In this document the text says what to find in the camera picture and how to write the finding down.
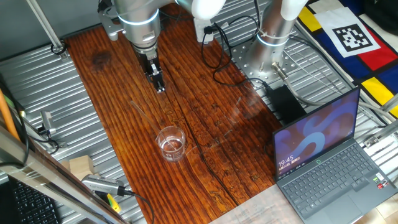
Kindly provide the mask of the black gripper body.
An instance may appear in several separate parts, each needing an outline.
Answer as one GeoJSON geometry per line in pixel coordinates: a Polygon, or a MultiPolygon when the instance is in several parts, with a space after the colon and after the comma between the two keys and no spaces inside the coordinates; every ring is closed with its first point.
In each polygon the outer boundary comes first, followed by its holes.
{"type": "Polygon", "coordinates": [[[152,67],[151,65],[154,63],[159,70],[159,58],[157,50],[150,50],[146,52],[137,52],[136,56],[139,60],[141,68],[144,71],[144,74],[151,73],[152,74],[152,67]]]}

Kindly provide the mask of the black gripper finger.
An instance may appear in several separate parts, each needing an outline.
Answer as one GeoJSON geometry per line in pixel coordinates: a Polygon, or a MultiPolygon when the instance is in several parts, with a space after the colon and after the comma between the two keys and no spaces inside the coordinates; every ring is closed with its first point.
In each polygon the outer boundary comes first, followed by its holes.
{"type": "Polygon", "coordinates": [[[154,85],[156,92],[161,93],[165,91],[165,84],[162,77],[162,71],[157,69],[156,64],[152,64],[152,84],[154,85]]]}
{"type": "Polygon", "coordinates": [[[154,89],[157,90],[157,77],[151,73],[146,73],[146,78],[153,85],[154,89]]]}

